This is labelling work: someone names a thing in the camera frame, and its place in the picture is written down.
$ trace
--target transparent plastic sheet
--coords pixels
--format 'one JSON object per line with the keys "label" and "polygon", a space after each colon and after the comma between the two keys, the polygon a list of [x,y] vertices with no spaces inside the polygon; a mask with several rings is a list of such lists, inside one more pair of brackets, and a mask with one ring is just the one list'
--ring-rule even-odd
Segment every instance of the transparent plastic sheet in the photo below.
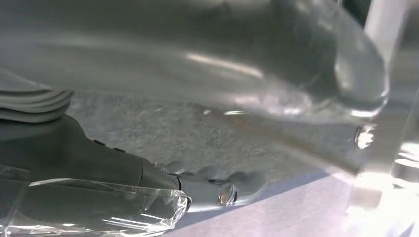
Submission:
{"label": "transparent plastic sheet", "polygon": [[175,227],[190,203],[178,190],[75,179],[0,176],[0,186],[3,237],[159,236]]}

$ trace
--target metal screw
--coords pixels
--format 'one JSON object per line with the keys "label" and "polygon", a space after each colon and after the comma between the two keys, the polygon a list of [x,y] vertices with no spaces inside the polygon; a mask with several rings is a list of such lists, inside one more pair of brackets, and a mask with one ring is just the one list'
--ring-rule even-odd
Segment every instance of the metal screw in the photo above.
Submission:
{"label": "metal screw", "polygon": [[225,206],[225,205],[227,205],[228,200],[229,200],[229,196],[225,192],[221,191],[218,194],[218,205]]}
{"label": "metal screw", "polygon": [[359,127],[355,135],[355,143],[360,149],[365,149],[374,141],[373,131],[376,129],[376,124],[367,124]]}

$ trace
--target gray carpet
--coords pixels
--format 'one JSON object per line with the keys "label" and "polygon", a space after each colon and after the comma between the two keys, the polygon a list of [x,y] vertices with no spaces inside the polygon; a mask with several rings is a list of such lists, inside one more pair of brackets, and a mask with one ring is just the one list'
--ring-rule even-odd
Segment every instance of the gray carpet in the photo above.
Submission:
{"label": "gray carpet", "polygon": [[[160,102],[135,96],[77,93],[69,110],[90,139],[150,161],[182,160],[191,171],[217,165],[226,172],[263,172],[271,183],[317,173],[298,158],[278,151],[271,141],[243,132],[232,123],[189,103]],[[270,122],[336,158],[358,159],[355,128]]]}

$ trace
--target plastic wrap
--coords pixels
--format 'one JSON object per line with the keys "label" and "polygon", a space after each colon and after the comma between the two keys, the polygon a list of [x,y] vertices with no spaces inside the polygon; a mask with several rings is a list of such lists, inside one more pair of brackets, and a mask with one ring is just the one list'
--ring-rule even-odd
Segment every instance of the plastic wrap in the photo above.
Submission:
{"label": "plastic wrap", "polygon": [[189,206],[178,190],[52,179],[25,181],[0,165],[0,234],[25,236],[158,236]]}

